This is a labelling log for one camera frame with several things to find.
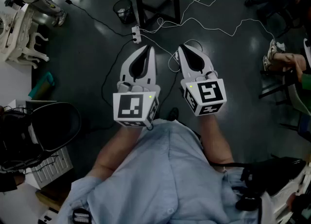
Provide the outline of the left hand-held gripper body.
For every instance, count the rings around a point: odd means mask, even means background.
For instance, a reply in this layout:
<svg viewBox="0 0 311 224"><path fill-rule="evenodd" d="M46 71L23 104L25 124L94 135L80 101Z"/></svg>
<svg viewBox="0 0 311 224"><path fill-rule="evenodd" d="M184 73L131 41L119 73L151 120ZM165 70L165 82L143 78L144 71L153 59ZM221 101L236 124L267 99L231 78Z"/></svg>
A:
<svg viewBox="0 0 311 224"><path fill-rule="evenodd" d="M124 127L152 126L159 107L160 86L133 85L118 82L118 92L113 93L113 118Z"/></svg>

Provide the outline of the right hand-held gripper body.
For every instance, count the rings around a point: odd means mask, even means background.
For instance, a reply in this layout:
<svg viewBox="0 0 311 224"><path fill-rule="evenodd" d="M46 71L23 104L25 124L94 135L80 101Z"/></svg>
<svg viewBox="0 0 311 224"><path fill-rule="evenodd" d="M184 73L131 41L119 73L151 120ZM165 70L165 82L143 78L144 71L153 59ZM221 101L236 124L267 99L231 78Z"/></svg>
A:
<svg viewBox="0 0 311 224"><path fill-rule="evenodd" d="M183 97L195 116L215 114L227 102L223 79L215 71L181 80Z"/></svg>

